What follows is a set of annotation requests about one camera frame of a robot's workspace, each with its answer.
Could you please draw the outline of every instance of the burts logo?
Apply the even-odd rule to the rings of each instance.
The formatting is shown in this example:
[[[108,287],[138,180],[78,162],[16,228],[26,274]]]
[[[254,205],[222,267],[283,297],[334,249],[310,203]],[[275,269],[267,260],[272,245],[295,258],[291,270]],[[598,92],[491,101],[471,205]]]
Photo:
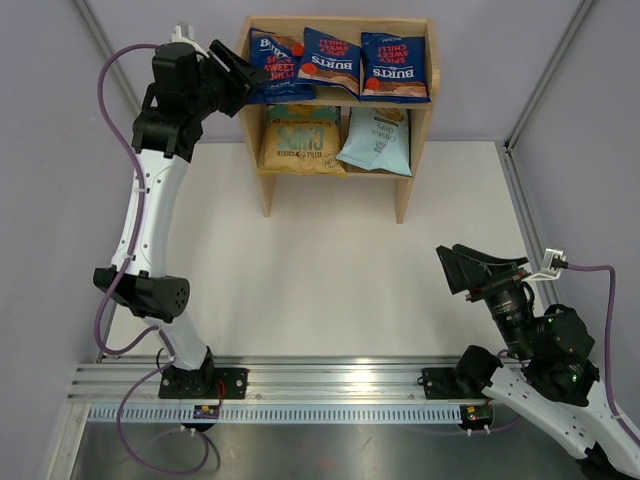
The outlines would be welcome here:
[[[300,69],[307,75],[315,75],[318,73],[318,67],[314,64],[320,65],[329,70],[352,70],[353,62],[351,60],[336,60],[333,58],[325,58],[320,55],[311,55],[311,62],[307,62],[300,66]]]
[[[276,58],[288,58],[289,55],[284,53],[278,47],[276,47],[273,43],[269,41],[268,38],[260,39],[260,51],[268,51],[273,53]]]
[[[406,68],[396,68],[396,67],[379,67],[373,69],[373,76],[380,78],[391,78],[391,79],[405,79],[405,78],[413,78],[414,71],[413,67]]]

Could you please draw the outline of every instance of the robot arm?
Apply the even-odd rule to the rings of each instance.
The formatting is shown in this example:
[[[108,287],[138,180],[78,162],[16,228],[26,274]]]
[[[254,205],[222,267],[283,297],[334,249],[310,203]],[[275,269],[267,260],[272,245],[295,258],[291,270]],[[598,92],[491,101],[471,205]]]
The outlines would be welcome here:
[[[470,346],[453,371],[459,387],[527,418],[560,443],[587,478],[640,478],[640,446],[607,401],[604,382],[588,359],[595,341],[584,323],[564,305],[550,306],[541,317],[533,314],[526,282],[557,279],[567,265],[563,252],[548,250],[541,272],[533,275],[522,268],[526,258],[500,259],[462,245],[438,247],[437,253],[451,292],[468,290],[468,301],[484,300],[508,355],[529,361],[521,372],[513,371],[484,348]],[[638,436],[638,428],[625,423]]]
[[[185,311],[189,282],[167,276],[167,239],[178,190],[202,136],[202,121],[215,111],[234,116],[268,79],[267,72],[251,66],[219,41],[205,51],[190,37],[190,27],[179,24],[172,42],[156,49],[152,61],[155,81],[133,124],[132,146],[144,188],[141,192],[134,172],[125,225],[111,267],[94,272],[94,284],[106,292],[127,265],[112,298],[162,330],[171,343],[175,361],[163,373],[162,384],[171,384],[172,391],[163,397],[161,390],[163,398],[198,397],[214,384],[212,354]],[[136,230],[131,252],[129,244]]]

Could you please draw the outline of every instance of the white table surface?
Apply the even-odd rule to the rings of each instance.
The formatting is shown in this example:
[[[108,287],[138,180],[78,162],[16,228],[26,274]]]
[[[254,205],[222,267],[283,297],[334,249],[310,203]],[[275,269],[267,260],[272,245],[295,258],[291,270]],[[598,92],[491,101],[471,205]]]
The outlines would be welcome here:
[[[462,243],[526,255],[495,146],[429,142],[424,155],[397,225],[388,179],[280,176],[264,218],[244,144],[198,146],[167,255],[169,273],[191,283],[187,308],[214,355],[503,348],[484,302],[450,294],[435,253]],[[109,345],[124,346],[144,326],[118,307]],[[132,353],[159,348],[150,336]]]

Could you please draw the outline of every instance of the yellow chip bag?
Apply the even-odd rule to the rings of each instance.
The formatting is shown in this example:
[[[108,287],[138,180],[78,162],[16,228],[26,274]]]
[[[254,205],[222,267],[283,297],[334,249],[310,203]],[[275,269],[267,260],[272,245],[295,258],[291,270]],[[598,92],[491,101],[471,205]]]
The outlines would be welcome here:
[[[293,173],[346,178],[340,152],[340,109],[268,105],[263,161],[258,175]]]

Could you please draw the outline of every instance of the camera lens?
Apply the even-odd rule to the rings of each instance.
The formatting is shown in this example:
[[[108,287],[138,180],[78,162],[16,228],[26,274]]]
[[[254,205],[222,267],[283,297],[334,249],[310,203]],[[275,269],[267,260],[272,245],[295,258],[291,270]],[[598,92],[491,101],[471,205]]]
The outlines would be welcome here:
[[[485,298],[509,353],[519,360],[533,357],[526,330],[533,312],[522,284]]]

